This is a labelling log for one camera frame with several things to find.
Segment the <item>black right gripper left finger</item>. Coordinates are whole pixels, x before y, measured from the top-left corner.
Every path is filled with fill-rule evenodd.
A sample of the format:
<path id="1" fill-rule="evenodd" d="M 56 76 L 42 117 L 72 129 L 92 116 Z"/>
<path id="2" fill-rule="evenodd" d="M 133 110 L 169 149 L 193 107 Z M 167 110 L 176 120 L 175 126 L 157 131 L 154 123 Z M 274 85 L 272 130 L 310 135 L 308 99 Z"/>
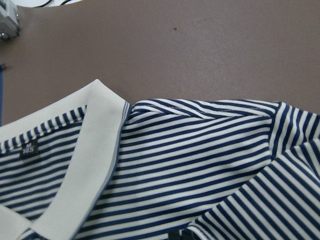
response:
<path id="1" fill-rule="evenodd" d="M 168 232 L 168 240 L 180 240 L 180 232 L 179 231 L 169 231 Z"/>

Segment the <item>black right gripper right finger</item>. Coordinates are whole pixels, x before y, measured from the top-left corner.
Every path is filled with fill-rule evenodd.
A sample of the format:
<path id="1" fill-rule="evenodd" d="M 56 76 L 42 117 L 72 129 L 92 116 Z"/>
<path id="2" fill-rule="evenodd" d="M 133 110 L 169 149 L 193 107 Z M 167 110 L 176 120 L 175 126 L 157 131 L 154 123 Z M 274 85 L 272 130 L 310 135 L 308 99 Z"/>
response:
<path id="1" fill-rule="evenodd" d="M 181 239 L 182 240 L 194 240 L 195 237 L 190 230 L 183 230 L 181 232 Z"/>

